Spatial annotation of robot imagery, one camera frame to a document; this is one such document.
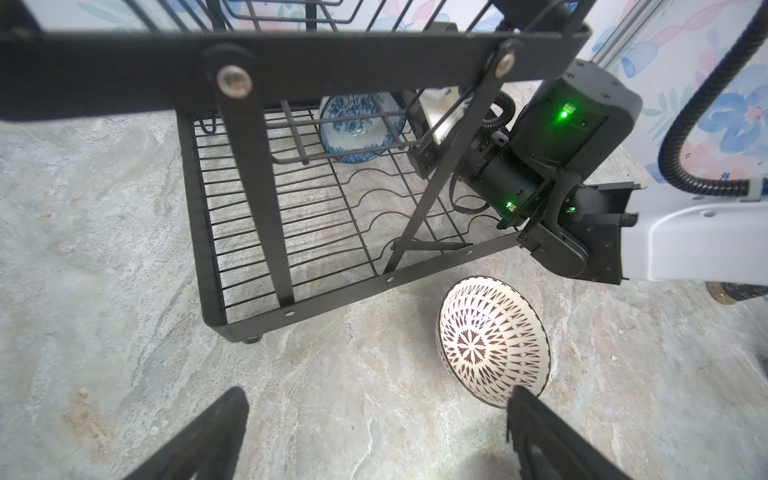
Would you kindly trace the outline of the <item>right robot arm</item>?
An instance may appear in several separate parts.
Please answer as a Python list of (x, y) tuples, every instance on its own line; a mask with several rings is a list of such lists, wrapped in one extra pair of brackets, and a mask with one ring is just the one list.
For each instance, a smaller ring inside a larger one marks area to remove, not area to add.
[(767, 186), (743, 197), (668, 184), (588, 184), (633, 130), (639, 95), (599, 66), (577, 60), (516, 111), (487, 115), (460, 157), (454, 182), (495, 211), (499, 228), (550, 272), (618, 284), (767, 281)]

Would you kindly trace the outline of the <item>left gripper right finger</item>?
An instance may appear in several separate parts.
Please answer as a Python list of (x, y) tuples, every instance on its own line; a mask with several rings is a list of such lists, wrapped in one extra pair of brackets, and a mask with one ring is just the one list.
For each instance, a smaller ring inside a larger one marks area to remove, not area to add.
[(506, 440), (523, 479), (628, 477), (527, 388), (513, 388), (506, 411)]

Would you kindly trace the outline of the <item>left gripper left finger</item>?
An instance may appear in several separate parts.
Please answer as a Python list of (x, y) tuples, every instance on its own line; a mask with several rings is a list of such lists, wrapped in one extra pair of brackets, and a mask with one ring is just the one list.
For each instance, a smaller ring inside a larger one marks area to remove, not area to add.
[(231, 479), (246, 432), (244, 390), (228, 389), (139, 465), (129, 479)]

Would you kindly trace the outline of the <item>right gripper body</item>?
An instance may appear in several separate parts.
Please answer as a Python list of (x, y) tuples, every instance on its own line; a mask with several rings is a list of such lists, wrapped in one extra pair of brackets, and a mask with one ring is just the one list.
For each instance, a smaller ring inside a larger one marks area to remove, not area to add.
[(499, 228), (541, 218), (548, 229), (595, 215), (582, 206), (598, 199), (625, 226), (629, 197), (605, 187), (582, 186), (633, 130), (642, 99), (610, 72), (575, 60), (558, 79), (542, 82), (530, 102), (517, 108), (504, 91), (474, 130), (451, 180), (464, 182), (501, 218)]

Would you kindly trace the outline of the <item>blue floral bowl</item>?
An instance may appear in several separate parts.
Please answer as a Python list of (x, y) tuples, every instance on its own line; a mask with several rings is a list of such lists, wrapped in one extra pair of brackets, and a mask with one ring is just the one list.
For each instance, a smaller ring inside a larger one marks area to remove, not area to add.
[(392, 115), (394, 136), (371, 96), (365, 93), (326, 96), (319, 106), (319, 138), (335, 162), (365, 163), (393, 146), (406, 124), (405, 115)]

